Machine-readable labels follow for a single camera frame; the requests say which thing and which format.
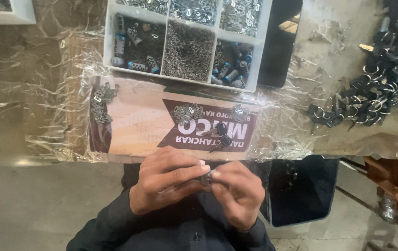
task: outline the plastic wrap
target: plastic wrap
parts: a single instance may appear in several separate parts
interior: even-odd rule
[[[315,135],[310,134],[310,119],[303,114],[310,103],[322,106],[338,91],[343,77],[350,79],[361,71],[364,54],[358,44],[371,40],[380,22],[373,13],[380,6],[360,6],[361,1],[305,1],[284,88],[258,87],[255,93],[234,93],[111,72],[102,65],[101,56],[106,1],[35,0],[37,25],[0,26],[0,162],[140,162],[141,156],[91,150],[90,97],[99,76],[133,79],[142,86],[155,83],[171,92],[258,107],[245,159],[302,159],[311,153],[377,153],[398,159],[398,110],[392,112],[382,128],[355,127],[347,133],[350,124],[343,123],[331,130],[321,129]],[[335,18],[334,13],[343,14]],[[348,23],[351,28],[345,29]],[[321,29],[332,24],[337,29],[328,32],[342,34],[330,36]],[[310,39],[315,31],[330,40],[335,37],[343,41],[333,45],[324,39]]]

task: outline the gray floor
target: gray floor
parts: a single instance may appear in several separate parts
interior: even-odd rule
[[[0,251],[64,250],[67,242],[121,192],[120,164],[0,167]],[[375,203],[375,186],[341,166],[337,184]],[[336,192],[321,221],[267,227],[279,251],[361,251],[367,240],[398,246],[398,228]]]

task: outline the pile of keys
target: pile of keys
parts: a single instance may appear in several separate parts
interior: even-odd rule
[[[239,123],[248,121],[248,109],[242,108],[240,104],[233,106],[233,108],[229,111],[229,115]]]
[[[218,134],[220,136],[220,143],[217,144],[210,152],[214,152],[222,147],[229,147],[231,145],[233,138],[231,138],[227,133],[228,127],[224,123],[219,123],[216,125],[216,128],[211,129],[206,133],[202,133],[202,136],[210,134]]]
[[[363,67],[364,74],[352,83],[345,83],[344,90],[332,97],[324,108],[310,105],[308,115],[315,123],[332,128],[343,120],[372,126],[383,123],[393,106],[398,105],[398,0],[384,1],[385,12],[380,30],[374,37],[374,45],[360,45],[370,53]]]
[[[100,90],[96,91],[94,98],[92,99],[93,109],[90,110],[94,114],[95,121],[98,124],[112,122],[112,117],[104,111],[104,106],[112,102],[114,97],[117,96],[119,85],[115,85],[114,89],[111,89],[109,82],[106,82]]]
[[[191,119],[199,119],[205,115],[202,106],[197,104],[184,104],[183,106],[176,106],[174,111],[170,111],[169,114],[172,118],[176,118],[176,123],[179,125],[187,125]]]

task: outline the fingernail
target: fingernail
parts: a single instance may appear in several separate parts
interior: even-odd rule
[[[219,177],[220,175],[221,175],[221,173],[216,170],[213,170],[213,172],[211,172],[211,176]]]

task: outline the workbench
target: workbench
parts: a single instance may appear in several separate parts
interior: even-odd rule
[[[88,120],[88,112],[83,111],[88,106],[82,104],[89,104],[87,76],[108,71],[101,65],[106,4],[106,0],[35,0],[37,25],[0,26],[1,164],[140,161],[131,156],[98,157],[87,151],[88,125],[83,122]],[[398,107],[383,126],[358,125],[348,132],[351,123],[344,122],[314,135],[310,118],[303,114],[310,103],[322,106],[343,81],[362,74],[367,54],[358,45],[372,43],[382,20],[380,10],[381,1],[304,0],[283,88],[258,86],[253,94],[188,88],[250,101],[262,108],[248,159],[302,159],[310,154],[377,154],[398,159]],[[129,73],[112,74],[138,78]],[[139,80],[185,87],[184,83],[154,77]]]

